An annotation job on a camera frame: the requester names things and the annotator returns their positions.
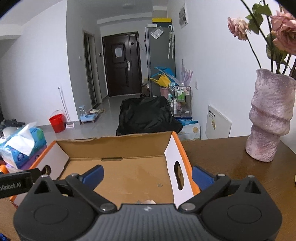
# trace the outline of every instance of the open box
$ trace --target open box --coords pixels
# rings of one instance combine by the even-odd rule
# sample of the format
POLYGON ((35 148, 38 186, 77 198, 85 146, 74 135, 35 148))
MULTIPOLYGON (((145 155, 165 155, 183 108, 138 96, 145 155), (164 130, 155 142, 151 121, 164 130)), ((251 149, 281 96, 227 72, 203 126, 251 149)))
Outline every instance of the open box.
MULTIPOLYGON (((64 179, 98 164, 104 179, 94 191, 118 208, 146 200, 178 207, 200 192, 175 132, 54 141, 30 169, 45 168, 52 179, 64 179)), ((14 197, 14 203, 23 197, 14 197)))

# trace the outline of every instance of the white logo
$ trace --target white logo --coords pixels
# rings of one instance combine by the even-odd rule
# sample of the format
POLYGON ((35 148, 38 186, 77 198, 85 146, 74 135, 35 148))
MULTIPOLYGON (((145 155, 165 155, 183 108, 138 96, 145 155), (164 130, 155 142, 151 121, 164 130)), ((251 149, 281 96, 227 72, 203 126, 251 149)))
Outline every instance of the white logo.
POLYGON ((152 207, 147 206, 146 208, 144 208, 144 210, 145 210, 146 212, 149 212, 150 210, 152 210, 152 207))
POLYGON ((20 188, 22 186, 21 182, 19 183, 14 183, 12 185, 2 185, 0 186, 0 191, 5 191, 5 190, 9 190, 9 189, 14 189, 14 188, 20 188))

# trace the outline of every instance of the pink textured vase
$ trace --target pink textured vase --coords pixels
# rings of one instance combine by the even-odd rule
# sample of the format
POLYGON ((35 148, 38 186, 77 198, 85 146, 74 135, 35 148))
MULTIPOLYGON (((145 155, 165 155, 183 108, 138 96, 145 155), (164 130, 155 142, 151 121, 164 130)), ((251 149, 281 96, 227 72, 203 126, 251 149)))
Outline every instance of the pink textured vase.
POLYGON ((253 122, 246 151, 254 159, 273 160, 280 137, 290 131, 295 103, 295 80, 267 69, 257 70, 249 118, 253 122))

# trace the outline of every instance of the pink rose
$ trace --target pink rose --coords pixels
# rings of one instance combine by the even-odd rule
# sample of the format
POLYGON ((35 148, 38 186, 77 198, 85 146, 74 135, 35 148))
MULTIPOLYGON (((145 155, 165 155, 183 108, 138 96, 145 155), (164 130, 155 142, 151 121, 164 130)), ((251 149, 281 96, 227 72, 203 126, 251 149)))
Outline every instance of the pink rose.
POLYGON ((228 18, 228 28, 234 37, 238 37, 239 40, 247 40, 249 25, 245 20, 240 18, 228 18))
POLYGON ((277 11, 271 17, 272 34, 276 36, 274 45, 280 50, 296 55, 296 19, 287 11, 277 11))

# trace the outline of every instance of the black fabric cover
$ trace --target black fabric cover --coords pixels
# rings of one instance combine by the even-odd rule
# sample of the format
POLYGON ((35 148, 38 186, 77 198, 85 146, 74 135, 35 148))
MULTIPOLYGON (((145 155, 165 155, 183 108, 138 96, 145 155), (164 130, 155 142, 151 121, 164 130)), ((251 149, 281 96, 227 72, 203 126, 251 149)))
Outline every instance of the black fabric cover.
POLYGON ((175 131, 182 124, 175 120, 164 96, 131 98, 122 101, 116 135, 175 131))

